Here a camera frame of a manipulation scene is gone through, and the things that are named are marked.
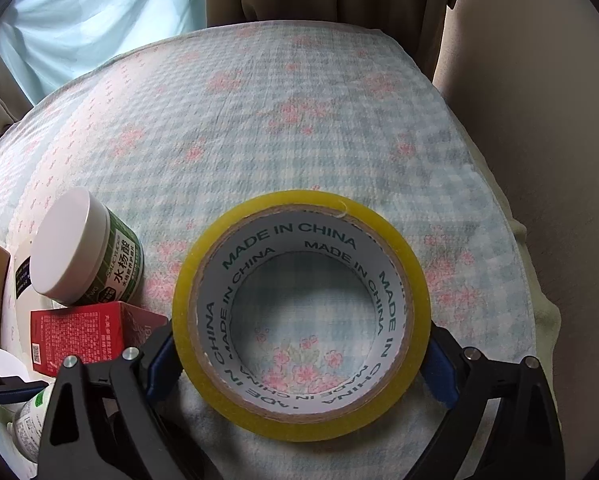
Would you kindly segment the white remote control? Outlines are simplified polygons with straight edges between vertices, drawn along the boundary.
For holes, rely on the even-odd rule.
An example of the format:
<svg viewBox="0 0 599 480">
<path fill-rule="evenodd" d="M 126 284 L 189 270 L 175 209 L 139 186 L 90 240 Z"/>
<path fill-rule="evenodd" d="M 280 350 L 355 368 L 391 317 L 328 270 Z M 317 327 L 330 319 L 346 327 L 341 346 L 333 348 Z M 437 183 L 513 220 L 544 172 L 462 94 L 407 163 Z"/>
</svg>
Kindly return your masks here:
<svg viewBox="0 0 599 480">
<path fill-rule="evenodd" d="M 18 358 L 27 368 L 30 378 L 37 380 L 44 376 L 34 370 L 33 347 L 30 343 L 30 314 L 38 310 L 61 309 L 62 304 L 46 296 L 38 294 L 30 278 L 30 254 L 32 253 L 34 237 L 28 236 L 22 240 L 13 256 L 14 293 L 13 307 L 15 320 L 15 349 Z"/>
</svg>

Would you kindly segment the yellow packing tape roll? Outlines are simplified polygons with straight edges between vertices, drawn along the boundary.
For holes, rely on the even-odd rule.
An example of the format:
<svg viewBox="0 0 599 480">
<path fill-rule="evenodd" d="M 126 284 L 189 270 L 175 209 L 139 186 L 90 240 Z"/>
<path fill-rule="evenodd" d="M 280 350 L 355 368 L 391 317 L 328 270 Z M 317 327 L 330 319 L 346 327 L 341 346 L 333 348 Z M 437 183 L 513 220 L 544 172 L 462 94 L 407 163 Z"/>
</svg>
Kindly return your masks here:
<svg viewBox="0 0 599 480">
<path fill-rule="evenodd" d="M 291 442 L 365 427 L 410 388 L 431 303 L 380 214 L 318 191 L 258 196 L 198 237 L 173 301 L 178 356 L 230 422 Z"/>
</svg>

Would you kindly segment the white pill bottle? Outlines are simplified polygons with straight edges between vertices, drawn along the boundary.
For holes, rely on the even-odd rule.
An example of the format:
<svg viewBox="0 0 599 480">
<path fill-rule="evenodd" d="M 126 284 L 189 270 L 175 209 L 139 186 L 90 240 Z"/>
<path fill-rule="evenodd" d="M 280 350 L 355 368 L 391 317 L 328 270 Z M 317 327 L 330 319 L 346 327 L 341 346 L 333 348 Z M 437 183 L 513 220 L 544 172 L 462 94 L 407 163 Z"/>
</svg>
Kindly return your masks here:
<svg viewBox="0 0 599 480">
<path fill-rule="evenodd" d="M 25 402 L 16 412 L 11 424 L 11 435 L 15 447 L 33 463 L 38 462 L 42 430 L 53 392 L 53 385 L 47 386 Z"/>
</svg>

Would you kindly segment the red cardboard box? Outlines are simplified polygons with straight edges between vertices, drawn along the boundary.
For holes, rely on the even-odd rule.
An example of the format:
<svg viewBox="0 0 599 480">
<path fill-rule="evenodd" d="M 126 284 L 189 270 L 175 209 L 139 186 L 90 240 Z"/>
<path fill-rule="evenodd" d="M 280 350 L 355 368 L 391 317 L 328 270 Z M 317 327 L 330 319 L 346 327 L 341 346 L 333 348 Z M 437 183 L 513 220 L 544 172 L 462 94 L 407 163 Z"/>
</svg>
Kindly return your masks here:
<svg viewBox="0 0 599 480">
<path fill-rule="evenodd" d="M 30 314 L 30 358 L 33 370 L 54 377 L 66 356 L 84 363 L 117 358 L 129 346 L 139 347 L 168 318 L 147 309 L 113 301 L 107 304 L 38 310 Z"/>
</svg>

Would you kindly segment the floral checkered bed quilt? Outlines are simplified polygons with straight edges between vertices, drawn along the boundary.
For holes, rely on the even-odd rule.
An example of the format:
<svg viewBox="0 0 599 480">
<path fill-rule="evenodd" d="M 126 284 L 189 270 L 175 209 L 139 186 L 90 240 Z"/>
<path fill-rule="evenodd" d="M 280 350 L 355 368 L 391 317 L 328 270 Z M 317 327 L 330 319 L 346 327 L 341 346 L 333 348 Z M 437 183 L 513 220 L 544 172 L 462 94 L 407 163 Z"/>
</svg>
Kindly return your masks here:
<svg viewBox="0 0 599 480">
<path fill-rule="evenodd" d="M 1 137 L 0 244 L 15 252 L 57 197 L 88 188 L 141 240 L 137 302 L 170 316 L 181 264 L 217 217 L 257 195 L 327 191 L 406 237 L 438 325 L 490 359 L 519 362 L 536 353 L 531 294 L 469 141 L 380 32 L 209 28 L 72 81 Z M 218 471 L 206 478 L 225 479 L 403 479 L 445 411 L 418 377 L 374 424 L 293 444 L 234 426 L 184 375 L 168 400 L 167 427 L 208 454 Z"/>
</svg>

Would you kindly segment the green jar white lid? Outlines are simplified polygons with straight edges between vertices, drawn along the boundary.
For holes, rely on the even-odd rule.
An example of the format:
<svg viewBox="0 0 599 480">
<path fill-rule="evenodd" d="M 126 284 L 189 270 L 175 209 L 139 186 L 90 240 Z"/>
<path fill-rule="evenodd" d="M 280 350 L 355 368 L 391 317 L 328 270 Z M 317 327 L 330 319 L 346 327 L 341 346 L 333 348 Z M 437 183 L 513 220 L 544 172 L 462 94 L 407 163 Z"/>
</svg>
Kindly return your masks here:
<svg viewBox="0 0 599 480">
<path fill-rule="evenodd" d="M 138 236 L 86 188 L 53 203 L 30 251 L 34 289 L 67 307 L 129 301 L 143 266 Z"/>
</svg>

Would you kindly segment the light blue curtain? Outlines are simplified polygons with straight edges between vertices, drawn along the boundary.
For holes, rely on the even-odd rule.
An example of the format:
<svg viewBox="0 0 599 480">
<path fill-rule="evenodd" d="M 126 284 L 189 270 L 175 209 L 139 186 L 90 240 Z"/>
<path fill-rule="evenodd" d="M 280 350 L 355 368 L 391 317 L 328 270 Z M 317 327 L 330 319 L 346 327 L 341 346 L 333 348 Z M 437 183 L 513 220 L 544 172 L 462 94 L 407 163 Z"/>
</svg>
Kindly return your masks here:
<svg viewBox="0 0 599 480">
<path fill-rule="evenodd" d="M 0 56 L 36 104 L 117 55 L 205 25 L 205 0 L 13 0 Z"/>
</svg>

